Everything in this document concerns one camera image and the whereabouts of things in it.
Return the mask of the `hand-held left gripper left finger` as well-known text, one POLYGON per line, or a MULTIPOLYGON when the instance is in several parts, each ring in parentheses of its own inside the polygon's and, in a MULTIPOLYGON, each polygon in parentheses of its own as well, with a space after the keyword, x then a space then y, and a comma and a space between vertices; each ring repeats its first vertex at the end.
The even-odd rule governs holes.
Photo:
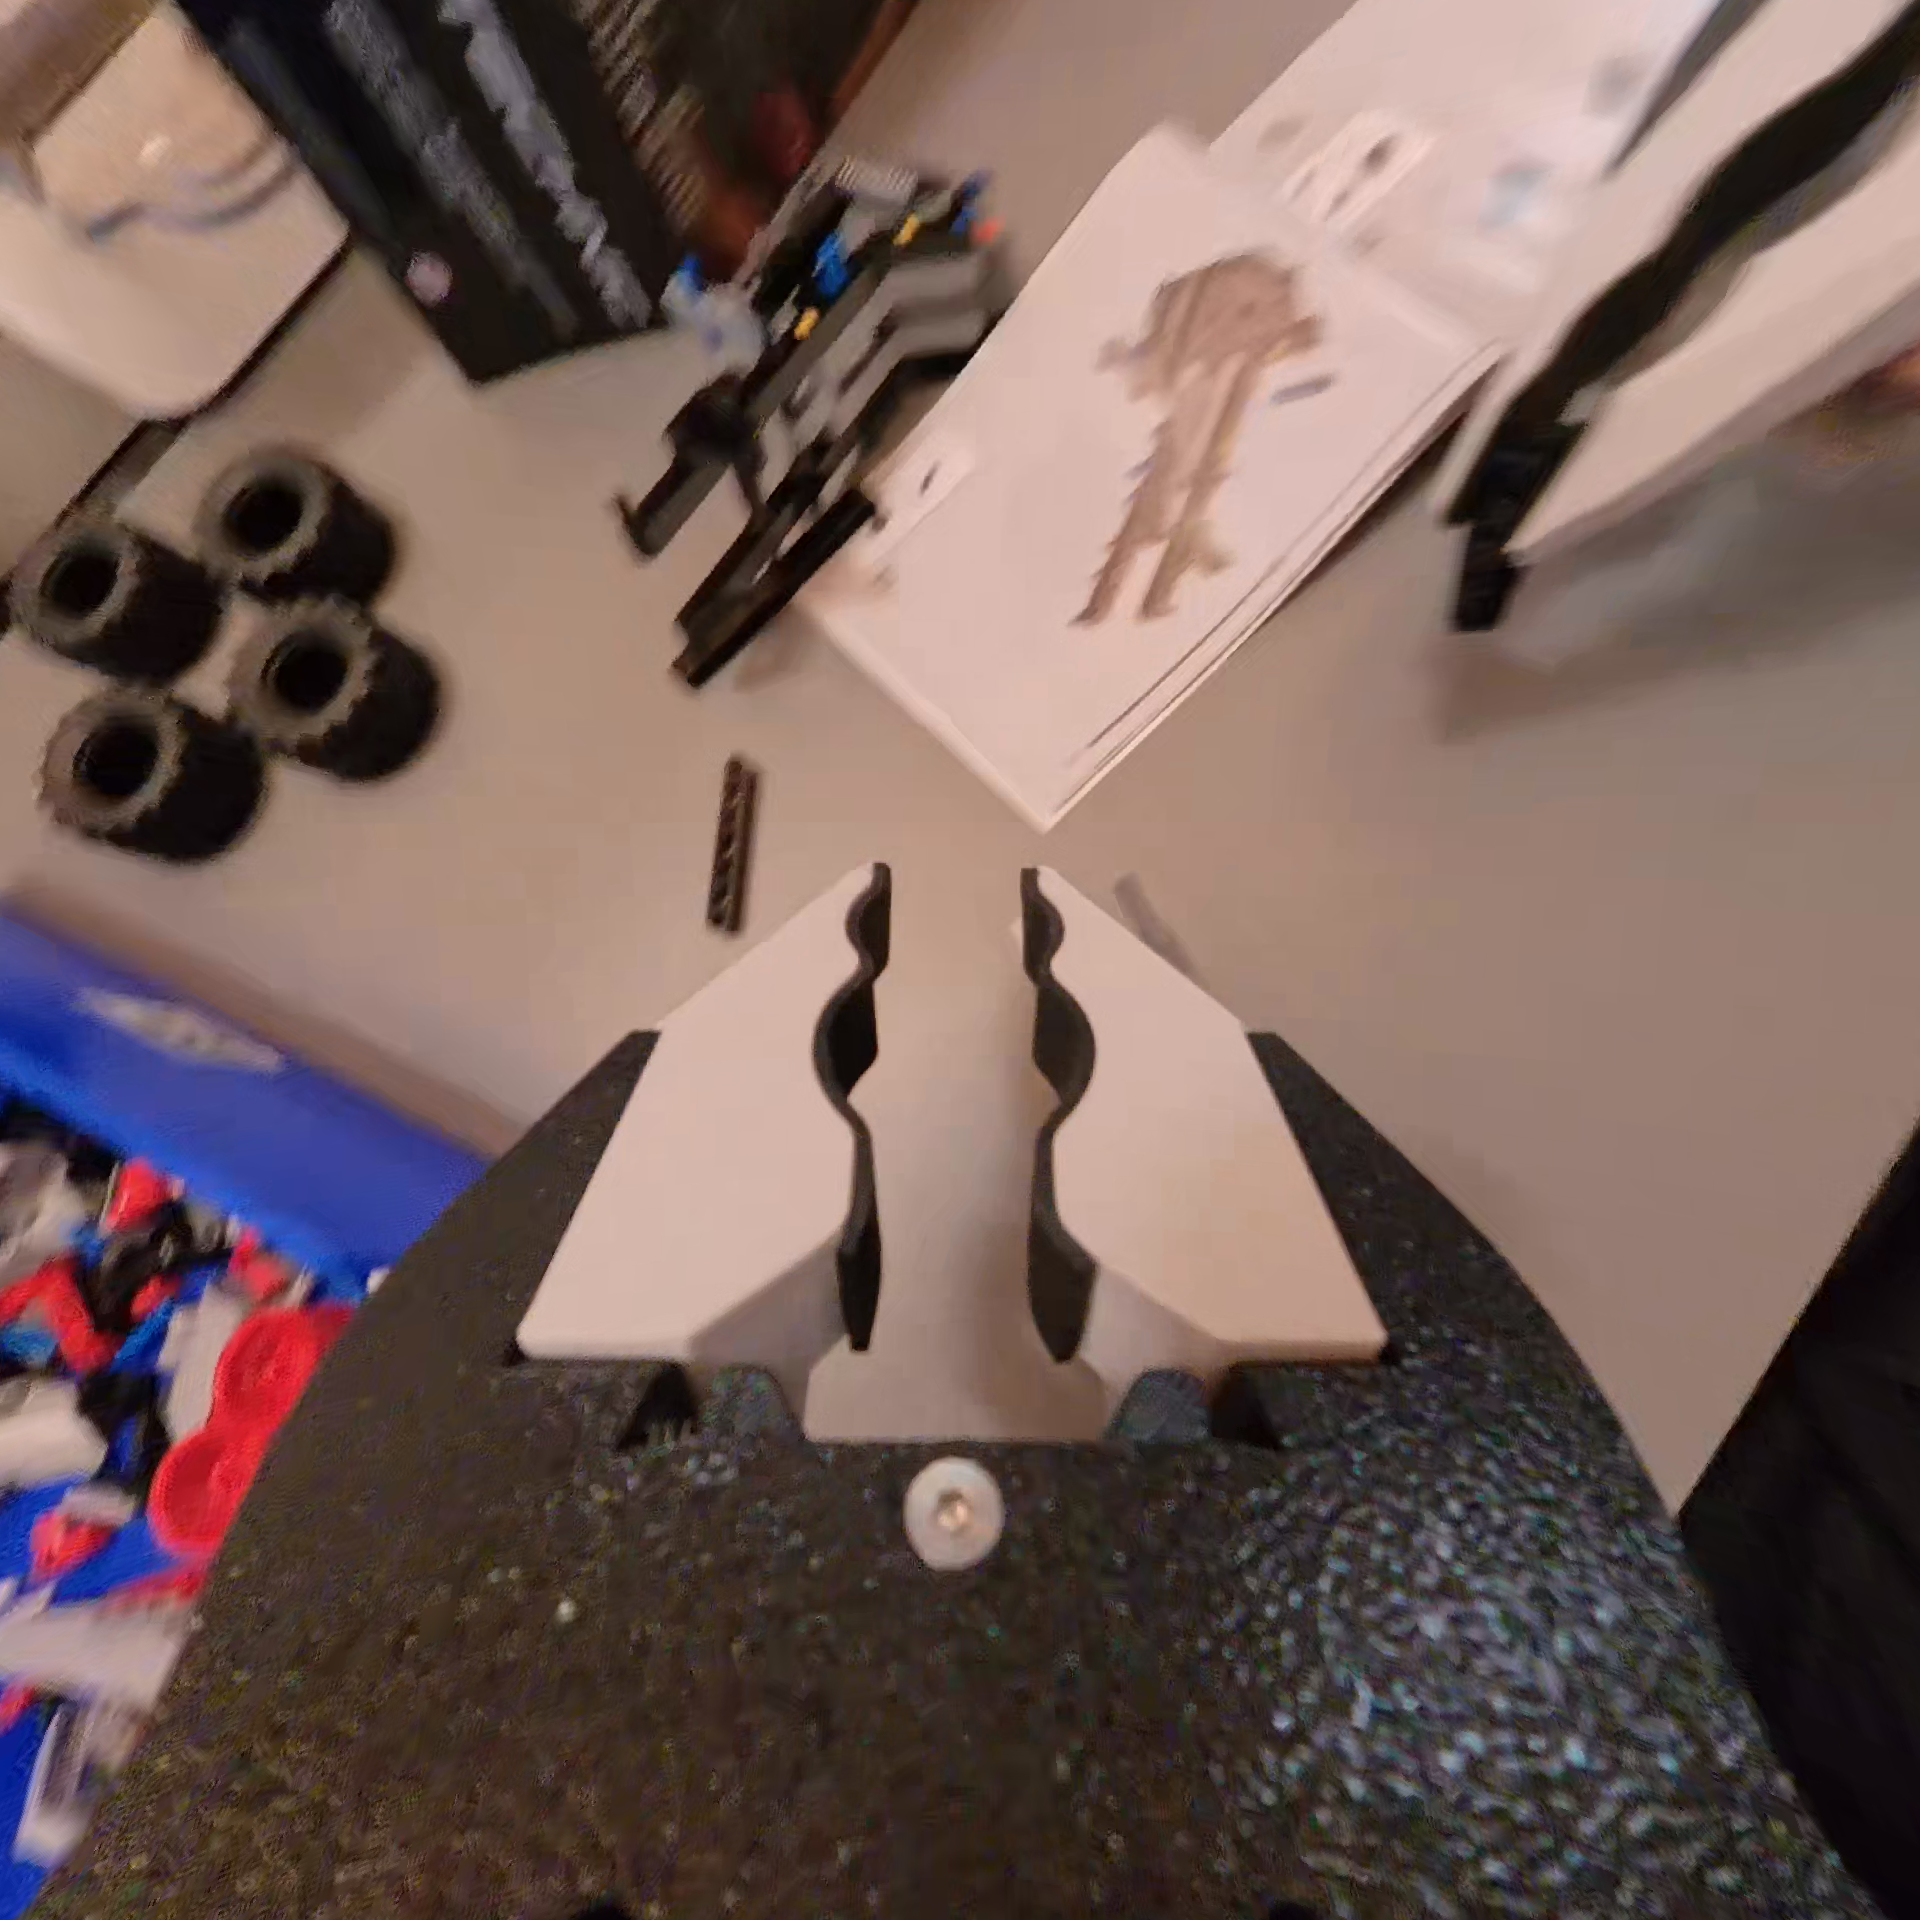
POLYGON ((873 1134, 894 876, 856 865, 657 1032, 528 1303, 528 1359, 663 1359, 806 1404, 881 1301, 873 1134))

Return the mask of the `black toy tire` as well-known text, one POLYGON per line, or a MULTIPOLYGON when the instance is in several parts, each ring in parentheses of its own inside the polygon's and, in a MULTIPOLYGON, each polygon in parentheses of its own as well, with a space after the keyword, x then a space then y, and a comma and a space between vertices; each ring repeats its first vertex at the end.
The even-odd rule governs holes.
POLYGON ((343 783, 396 776, 442 723, 433 656, 340 597, 268 608, 231 656, 224 692, 264 751, 343 783))
POLYGON ((192 537, 209 571, 271 605, 314 597, 370 605, 399 564, 394 517, 289 445, 230 463, 204 493, 192 537))
POLYGON ((234 849, 268 791, 268 757, 247 729, 143 688, 96 692, 59 717, 36 776, 54 825, 172 865, 234 849))
POLYGON ((224 588, 162 539, 104 517, 43 535, 9 582, 15 621, 42 648, 112 681, 168 688, 224 623, 224 588))

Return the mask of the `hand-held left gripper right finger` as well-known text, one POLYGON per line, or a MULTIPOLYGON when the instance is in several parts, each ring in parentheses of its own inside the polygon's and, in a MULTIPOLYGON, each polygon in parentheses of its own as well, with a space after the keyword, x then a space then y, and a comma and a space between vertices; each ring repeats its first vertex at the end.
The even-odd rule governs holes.
POLYGON ((1052 1095, 1027 1220, 1050 1357, 1145 1376, 1374 1364, 1388 1331, 1251 1031, 1052 868, 1019 876, 1032 1057, 1052 1095))

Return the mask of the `white instruction booklet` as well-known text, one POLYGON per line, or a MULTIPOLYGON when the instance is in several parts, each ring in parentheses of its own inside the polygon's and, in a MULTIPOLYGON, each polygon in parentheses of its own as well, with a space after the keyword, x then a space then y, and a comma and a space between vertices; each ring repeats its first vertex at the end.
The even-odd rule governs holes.
POLYGON ((1054 828, 1472 404, 1712 4, 1352 4, 1139 137, 802 605, 1054 828))

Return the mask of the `pile of colourful brick pieces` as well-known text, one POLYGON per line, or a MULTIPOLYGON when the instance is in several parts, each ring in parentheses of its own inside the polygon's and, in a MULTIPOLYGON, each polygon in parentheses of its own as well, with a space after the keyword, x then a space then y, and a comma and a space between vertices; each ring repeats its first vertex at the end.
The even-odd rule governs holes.
POLYGON ((215 1364, 264 1310, 360 1308, 383 1272, 289 1257, 182 1180, 19 1095, 3 1116, 6 1916, 74 1852, 184 1652, 210 1559, 146 1517, 215 1364))

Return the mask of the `blue plastic bin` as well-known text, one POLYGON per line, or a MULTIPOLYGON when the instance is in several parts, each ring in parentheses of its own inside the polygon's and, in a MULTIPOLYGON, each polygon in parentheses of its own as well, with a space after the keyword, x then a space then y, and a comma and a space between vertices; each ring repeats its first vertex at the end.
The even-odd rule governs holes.
POLYGON ((484 1171, 465 1143, 15 903, 3 1095, 168 1171, 335 1275, 385 1280, 484 1171))

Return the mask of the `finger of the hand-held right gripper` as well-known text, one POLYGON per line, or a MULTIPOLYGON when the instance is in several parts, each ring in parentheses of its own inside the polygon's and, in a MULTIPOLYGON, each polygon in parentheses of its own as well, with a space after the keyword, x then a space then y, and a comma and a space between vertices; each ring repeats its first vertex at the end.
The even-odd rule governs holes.
POLYGON ((1915 4, 1758 4, 1704 51, 1575 216, 1491 393, 1583 393, 1915 72, 1915 4))
POLYGON ((1531 571, 1903 357, 1915 275, 1913 72, 1622 367, 1579 393, 1491 393, 1548 278, 1446 462, 1460 533, 1449 625, 1495 631, 1531 571))

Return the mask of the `dark printed product box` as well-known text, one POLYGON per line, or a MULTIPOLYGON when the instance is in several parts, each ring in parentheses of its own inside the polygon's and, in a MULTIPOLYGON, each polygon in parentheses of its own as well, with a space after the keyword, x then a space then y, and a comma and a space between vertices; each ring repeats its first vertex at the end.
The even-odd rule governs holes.
POLYGON ((730 276, 907 1, 184 1, 474 383, 730 276))

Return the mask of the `clear plastic container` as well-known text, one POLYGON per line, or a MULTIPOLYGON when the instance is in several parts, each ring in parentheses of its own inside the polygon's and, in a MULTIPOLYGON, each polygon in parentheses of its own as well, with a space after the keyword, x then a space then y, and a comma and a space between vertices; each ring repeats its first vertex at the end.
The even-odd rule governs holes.
POLYGON ((224 393, 345 247, 177 4, 3 4, 3 329, 127 416, 224 393))

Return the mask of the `black brick beam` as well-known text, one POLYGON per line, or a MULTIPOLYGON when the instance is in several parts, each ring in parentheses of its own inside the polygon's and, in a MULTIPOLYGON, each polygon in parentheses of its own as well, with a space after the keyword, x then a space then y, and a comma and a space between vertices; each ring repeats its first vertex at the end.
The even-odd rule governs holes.
POLYGON ((706 925, 736 936, 746 920, 762 769, 746 757, 730 757, 713 822, 706 887, 706 925))

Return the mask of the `red plastic wheel rim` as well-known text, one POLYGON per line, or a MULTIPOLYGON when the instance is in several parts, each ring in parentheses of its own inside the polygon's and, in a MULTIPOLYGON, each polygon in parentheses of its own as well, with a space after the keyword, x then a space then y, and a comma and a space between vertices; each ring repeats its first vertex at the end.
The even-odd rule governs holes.
POLYGON ((151 1478, 146 1517, 174 1557, 210 1559, 224 1543, 276 1440, 276 1429, 209 1422, 169 1446, 151 1478))
POLYGON ((209 1422, 273 1433, 295 1411, 354 1308, 264 1310, 230 1337, 212 1376, 209 1422))

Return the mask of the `black grey brick chassis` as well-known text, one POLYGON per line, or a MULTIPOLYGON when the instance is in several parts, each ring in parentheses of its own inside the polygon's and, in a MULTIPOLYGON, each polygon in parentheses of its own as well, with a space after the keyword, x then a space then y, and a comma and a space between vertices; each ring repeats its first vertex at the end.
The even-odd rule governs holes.
POLYGON ((723 485, 743 523, 676 613, 673 663, 705 688, 849 541, 881 523, 867 470, 899 406, 953 379, 1014 301, 993 174, 816 158, 731 278, 684 259, 668 317, 716 372, 663 430, 665 463, 616 495, 640 563, 658 560, 723 485))

